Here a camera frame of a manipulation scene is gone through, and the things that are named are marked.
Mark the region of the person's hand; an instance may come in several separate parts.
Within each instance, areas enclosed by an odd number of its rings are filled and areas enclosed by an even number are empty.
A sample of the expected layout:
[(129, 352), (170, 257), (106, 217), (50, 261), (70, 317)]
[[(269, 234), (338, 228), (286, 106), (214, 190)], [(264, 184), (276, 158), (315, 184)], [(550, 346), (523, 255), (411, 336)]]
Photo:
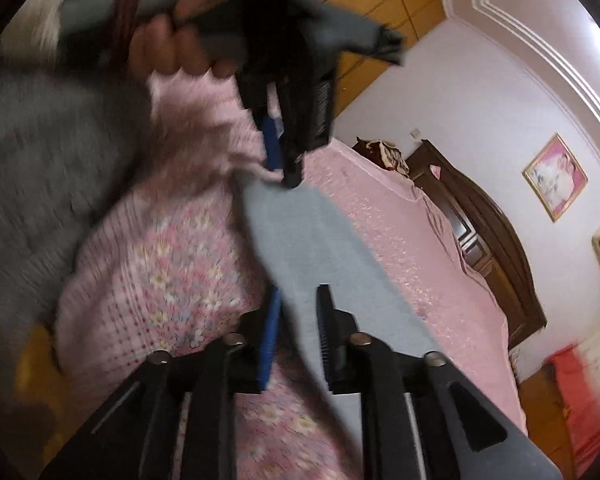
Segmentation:
[(215, 58), (202, 45), (198, 30), (189, 23), (227, 0), (178, 0), (170, 16), (159, 14), (140, 25), (130, 44), (130, 71), (140, 81), (151, 74), (173, 75), (184, 70), (190, 76), (212, 73), (215, 78), (234, 76), (239, 63), (231, 58)]

